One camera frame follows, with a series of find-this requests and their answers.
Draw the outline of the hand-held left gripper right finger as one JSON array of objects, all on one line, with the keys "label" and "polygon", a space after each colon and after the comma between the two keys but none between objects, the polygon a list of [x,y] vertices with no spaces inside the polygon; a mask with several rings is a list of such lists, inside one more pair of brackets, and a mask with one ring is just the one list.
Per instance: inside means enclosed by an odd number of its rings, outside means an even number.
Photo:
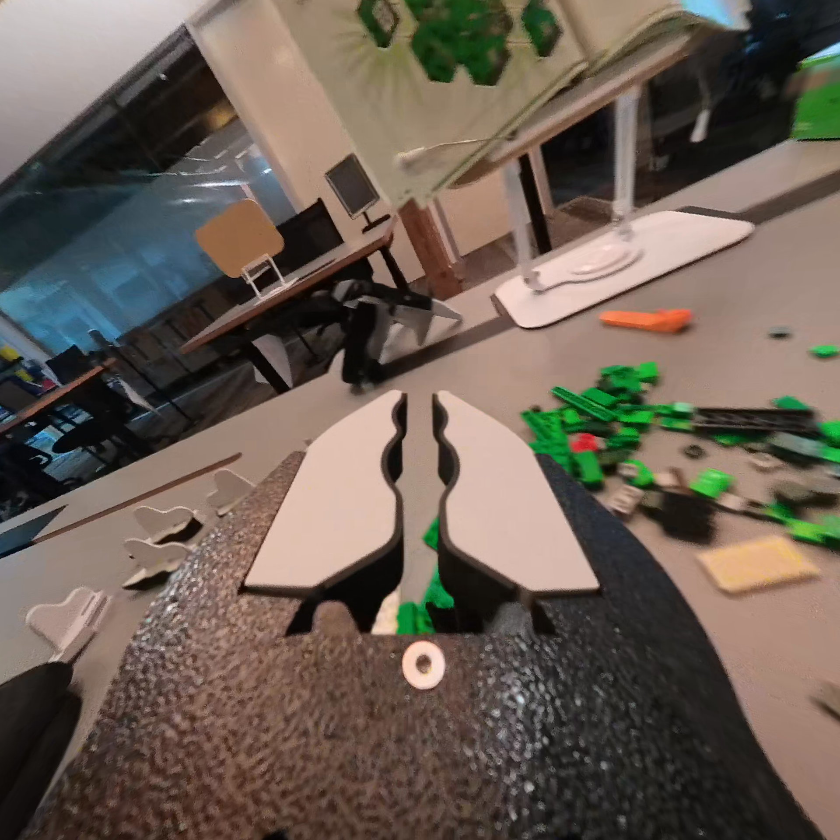
[{"label": "hand-held left gripper right finger", "polygon": [[467,611],[496,611],[600,590],[580,541],[530,447],[452,392],[432,397],[438,572]]}]

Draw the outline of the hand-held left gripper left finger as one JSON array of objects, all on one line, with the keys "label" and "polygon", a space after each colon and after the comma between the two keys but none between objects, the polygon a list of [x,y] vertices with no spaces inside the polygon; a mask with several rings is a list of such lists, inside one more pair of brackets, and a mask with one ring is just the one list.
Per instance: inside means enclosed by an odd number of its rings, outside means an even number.
[{"label": "hand-held left gripper left finger", "polygon": [[389,391],[308,448],[243,592],[378,607],[402,581],[407,395]]}]

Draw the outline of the orange brick separator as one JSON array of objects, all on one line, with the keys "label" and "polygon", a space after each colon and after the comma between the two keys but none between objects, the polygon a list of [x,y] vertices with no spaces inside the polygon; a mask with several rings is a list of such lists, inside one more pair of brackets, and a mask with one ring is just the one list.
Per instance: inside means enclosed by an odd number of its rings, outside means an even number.
[{"label": "orange brick separator", "polygon": [[686,330],[692,322],[689,309],[659,309],[656,311],[604,311],[600,322],[607,327],[644,331],[646,333],[676,334]]}]

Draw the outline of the lego instruction booklet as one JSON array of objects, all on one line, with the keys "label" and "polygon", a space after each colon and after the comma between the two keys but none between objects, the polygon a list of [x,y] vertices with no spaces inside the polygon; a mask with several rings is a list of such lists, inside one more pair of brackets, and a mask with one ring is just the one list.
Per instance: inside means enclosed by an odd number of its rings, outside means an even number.
[{"label": "lego instruction booklet", "polygon": [[576,78],[705,2],[275,2],[357,154],[396,207],[426,204]]}]

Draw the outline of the small green lego cluster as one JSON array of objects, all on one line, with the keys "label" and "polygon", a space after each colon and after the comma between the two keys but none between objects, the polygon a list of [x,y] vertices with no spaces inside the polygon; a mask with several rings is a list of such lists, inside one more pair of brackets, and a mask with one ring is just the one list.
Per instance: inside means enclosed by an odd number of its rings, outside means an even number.
[{"label": "small green lego cluster", "polygon": [[456,626],[455,600],[443,586],[434,567],[425,594],[419,602],[402,602],[396,612],[397,635],[446,634]]}]

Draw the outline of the pile of green lego bricks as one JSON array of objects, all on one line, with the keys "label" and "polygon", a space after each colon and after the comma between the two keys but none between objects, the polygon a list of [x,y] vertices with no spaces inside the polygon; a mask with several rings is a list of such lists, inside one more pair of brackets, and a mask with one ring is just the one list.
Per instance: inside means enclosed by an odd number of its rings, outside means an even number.
[{"label": "pile of green lego bricks", "polygon": [[[793,395],[757,408],[651,402],[660,374],[653,361],[613,364],[583,391],[555,386],[553,407],[520,413],[530,449],[589,491],[612,480],[607,509],[642,512],[669,537],[709,545],[725,512],[838,553],[838,419]],[[573,454],[578,433],[603,449]]]}]

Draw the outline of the tan lego plate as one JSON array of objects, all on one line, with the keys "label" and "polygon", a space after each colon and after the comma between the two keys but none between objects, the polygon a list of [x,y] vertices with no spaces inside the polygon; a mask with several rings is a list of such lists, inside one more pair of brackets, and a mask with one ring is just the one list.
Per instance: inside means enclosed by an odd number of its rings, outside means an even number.
[{"label": "tan lego plate", "polygon": [[746,595],[820,577],[817,565],[782,537],[755,539],[698,552],[710,581],[727,595]]}]

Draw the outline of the idle black white gripper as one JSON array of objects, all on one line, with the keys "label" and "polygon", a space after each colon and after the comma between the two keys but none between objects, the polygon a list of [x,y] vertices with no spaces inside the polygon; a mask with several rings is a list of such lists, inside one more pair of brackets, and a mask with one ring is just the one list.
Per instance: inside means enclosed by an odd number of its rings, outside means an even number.
[{"label": "idle black white gripper", "polygon": [[422,349],[435,323],[446,321],[443,334],[450,334],[464,320],[438,299],[368,280],[343,280],[332,298],[342,317],[342,381],[357,392],[382,382],[388,364]]}]

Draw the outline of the wooden office table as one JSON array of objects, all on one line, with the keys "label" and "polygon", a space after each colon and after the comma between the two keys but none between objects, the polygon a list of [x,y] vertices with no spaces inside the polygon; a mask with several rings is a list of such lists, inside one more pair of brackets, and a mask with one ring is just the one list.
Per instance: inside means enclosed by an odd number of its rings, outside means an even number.
[{"label": "wooden office table", "polygon": [[285,306],[290,301],[303,298],[305,294],[324,287],[338,272],[357,261],[371,257],[373,253],[380,253],[383,257],[394,286],[400,291],[408,291],[407,280],[390,250],[398,220],[398,217],[388,217],[384,222],[366,229],[359,238],[331,249],[292,272],[287,283],[277,281],[265,290],[262,297],[253,297],[226,311],[222,317],[212,321],[204,330],[185,341],[180,347],[180,352],[189,354],[226,339],[238,341],[241,353],[274,392],[278,395],[289,392],[291,385],[254,345],[252,339],[245,335],[246,325],[274,308]]}]

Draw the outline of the tan backed chair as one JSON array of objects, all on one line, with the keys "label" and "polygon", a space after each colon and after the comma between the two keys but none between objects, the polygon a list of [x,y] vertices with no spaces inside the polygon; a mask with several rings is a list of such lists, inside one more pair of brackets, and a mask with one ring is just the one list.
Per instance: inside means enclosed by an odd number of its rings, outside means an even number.
[{"label": "tan backed chair", "polygon": [[254,199],[227,206],[198,228],[194,238],[217,268],[227,277],[243,280],[257,300],[265,297],[257,279],[267,271],[284,282],[275,257],[284,250],[285,239]]}]

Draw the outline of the framed sign stand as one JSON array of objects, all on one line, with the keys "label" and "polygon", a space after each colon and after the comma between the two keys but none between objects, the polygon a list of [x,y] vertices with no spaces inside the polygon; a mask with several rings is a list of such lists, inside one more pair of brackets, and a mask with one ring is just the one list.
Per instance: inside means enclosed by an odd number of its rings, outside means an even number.
[{"label": "framed sign stand", "polygon": [[388,213],[375,219],[369,216],[369,211],[380,202],[381,196],[356,154],[351,153],[342,158],[325,172],[324,178],[339,199],[346,214],[351,219],[363,218],[364,233],[391,219]]}]

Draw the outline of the green white box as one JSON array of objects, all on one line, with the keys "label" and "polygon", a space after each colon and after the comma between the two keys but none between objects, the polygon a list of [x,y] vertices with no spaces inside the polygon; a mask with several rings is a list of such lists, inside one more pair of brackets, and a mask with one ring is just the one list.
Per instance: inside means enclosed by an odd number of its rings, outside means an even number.
[{"label": "green white box", "polygon": [[796,98],[791,139],[839,140],[839,54],[804,59],[795,74]]}]

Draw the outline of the wooden post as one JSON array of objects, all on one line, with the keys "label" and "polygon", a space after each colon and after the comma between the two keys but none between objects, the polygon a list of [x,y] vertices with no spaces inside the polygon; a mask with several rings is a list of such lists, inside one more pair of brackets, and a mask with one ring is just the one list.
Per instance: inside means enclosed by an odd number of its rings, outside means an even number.
[{"label": "wooden post", "polygon": [[429,294],[442,301],[458,295],[463,286],[463,267],[451,259],[433,212],[411,199],[398,214],[423,268]]}]

